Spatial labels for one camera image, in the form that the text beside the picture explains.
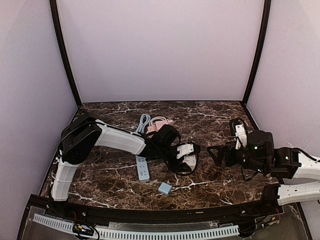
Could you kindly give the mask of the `white cube socket adapter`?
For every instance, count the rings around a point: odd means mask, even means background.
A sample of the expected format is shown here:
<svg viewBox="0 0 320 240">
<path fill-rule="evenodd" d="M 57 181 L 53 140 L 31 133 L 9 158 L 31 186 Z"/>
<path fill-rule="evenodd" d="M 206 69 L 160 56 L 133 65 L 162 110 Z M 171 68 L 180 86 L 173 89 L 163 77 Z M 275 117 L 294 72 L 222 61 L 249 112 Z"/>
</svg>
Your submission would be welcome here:
<svg viewBox="0 0 320 240">
<path fill-rule="evenodd" d="M 197 155 L 185 155 L 184 159 L 182 161 L 183 163 L 186 163 L 190 169 L 193 171 L 197 164 Z"/>
</svg>

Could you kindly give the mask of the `blue power strip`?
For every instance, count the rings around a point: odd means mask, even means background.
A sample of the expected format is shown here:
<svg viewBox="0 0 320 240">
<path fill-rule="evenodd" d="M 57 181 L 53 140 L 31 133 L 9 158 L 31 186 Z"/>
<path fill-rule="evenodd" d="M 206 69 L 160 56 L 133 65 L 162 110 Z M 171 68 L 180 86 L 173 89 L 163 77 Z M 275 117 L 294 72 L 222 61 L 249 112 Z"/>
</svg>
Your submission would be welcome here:
<svg viewBox="0 0 320 240">
<path fill-rule="evenodd" d="M 135 156 L 138 179 L 142 183 L 150 181 L 150 173 L 148 169 L 148 163 L 145 157 Z"/>
</svg>

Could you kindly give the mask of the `pink cube socket adapter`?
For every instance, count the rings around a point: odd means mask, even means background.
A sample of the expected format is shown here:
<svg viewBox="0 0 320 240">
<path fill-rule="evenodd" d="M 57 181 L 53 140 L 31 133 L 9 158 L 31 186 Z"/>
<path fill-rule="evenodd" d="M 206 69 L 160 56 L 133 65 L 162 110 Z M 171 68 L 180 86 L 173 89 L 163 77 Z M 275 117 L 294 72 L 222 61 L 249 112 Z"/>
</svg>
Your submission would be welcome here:
<svg viewBox="0 0 320 240">
<path fill-rule="evenodd" d="M 158 132 L 165 124 L 165 121 L 156 121 L 154 124 L 154 130 Z"/>
</svg>

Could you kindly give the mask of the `small blue plug adapter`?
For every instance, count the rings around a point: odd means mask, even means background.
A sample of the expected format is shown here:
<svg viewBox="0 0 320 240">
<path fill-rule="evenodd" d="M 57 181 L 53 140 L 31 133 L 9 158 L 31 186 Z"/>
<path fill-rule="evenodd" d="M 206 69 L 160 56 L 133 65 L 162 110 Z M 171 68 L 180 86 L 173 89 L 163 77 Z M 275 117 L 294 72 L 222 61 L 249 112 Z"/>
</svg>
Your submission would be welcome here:
<svg viewBox="0 0 320 240">
<path fill-rule="evenodd" d="M 162 182 L 158 188 L 158 191 L 161 194 L 164 194 L 166 196 L 170 194 L 171 190 L 172 190 L 172 186 L 165 182 Z"/>
</svg>

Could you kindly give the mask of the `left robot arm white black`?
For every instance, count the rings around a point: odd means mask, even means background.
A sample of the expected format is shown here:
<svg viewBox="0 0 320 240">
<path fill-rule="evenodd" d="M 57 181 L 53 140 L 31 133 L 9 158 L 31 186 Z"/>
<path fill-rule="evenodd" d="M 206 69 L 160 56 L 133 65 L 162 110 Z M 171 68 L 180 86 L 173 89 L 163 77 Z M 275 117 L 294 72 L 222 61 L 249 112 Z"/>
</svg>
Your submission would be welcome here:
<svg viewBox="0 0 320 240">
<path fill-rule="evenodd" d="M 82 115 L 61 133 L 57 147 L 58 169 L 50 196 L 56 202 L 68 199 L 75 172 L 93 147 L 108 147 L 147 159 L 160 158 L 169 171 L 187 176 L 196 169 L 197 152 L 192 142 L 182 144 L 180 141 L 180 133 L 170 124 L 147 133 L 132 132 Z"/>
</svg>

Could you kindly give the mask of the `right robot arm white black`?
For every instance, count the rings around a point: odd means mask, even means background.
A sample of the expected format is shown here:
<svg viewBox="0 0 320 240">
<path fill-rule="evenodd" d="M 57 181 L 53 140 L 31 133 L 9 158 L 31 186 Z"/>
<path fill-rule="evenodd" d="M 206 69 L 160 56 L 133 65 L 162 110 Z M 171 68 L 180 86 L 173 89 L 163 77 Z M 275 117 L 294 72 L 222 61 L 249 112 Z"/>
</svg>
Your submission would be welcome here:
<svg viewBox="0 0 320 240">
<path fill-rule="evenodd" d="M 297 147 L 274 147 L 271 132 L 254 130 L 235 135 L 236 141 L 225 145 L 209 146 L 207 151 L 217 166 L 240 165 L 254 175 L 271 176 L 278 180 L 310 179 L 309 183 L 269 185 L 262 199 L 276 201 L 279 206 L 296 202 L 319 200 L 320 159 Z"/>
</svg>

